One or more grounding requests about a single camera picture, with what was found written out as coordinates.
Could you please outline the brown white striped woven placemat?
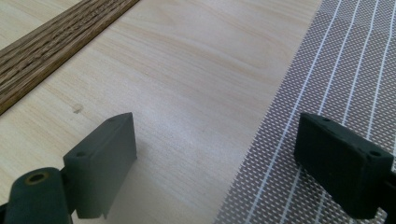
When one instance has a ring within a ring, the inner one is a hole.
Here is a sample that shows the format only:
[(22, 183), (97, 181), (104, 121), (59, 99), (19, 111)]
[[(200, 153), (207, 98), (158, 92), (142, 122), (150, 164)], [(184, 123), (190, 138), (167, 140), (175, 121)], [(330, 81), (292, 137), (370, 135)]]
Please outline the brown white striped woven placemat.
[(301, 113), (384, 148), (396, 170), (396, 0), (323, 0), (215, 224), (383, 224), (349, 217), (297, 166)]

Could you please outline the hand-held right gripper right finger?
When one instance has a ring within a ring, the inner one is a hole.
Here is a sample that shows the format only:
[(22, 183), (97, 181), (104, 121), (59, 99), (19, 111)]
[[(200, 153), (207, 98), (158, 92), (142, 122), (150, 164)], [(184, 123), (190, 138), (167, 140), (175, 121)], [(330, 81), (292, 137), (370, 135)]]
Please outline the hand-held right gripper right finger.
[(351, 217), (394, 219), (394, 156), (347, 127), (316, 114), (299, 118), (294, 158)]

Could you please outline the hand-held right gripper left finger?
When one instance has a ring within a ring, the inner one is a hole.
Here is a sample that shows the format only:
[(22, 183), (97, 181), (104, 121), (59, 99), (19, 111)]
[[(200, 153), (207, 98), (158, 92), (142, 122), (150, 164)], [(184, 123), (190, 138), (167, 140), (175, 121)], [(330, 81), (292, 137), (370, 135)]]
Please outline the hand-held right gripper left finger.
[(105, 120), (64, 155), (69, 209), (80, 218), (105, 217), (136, 159), (133, 114)]

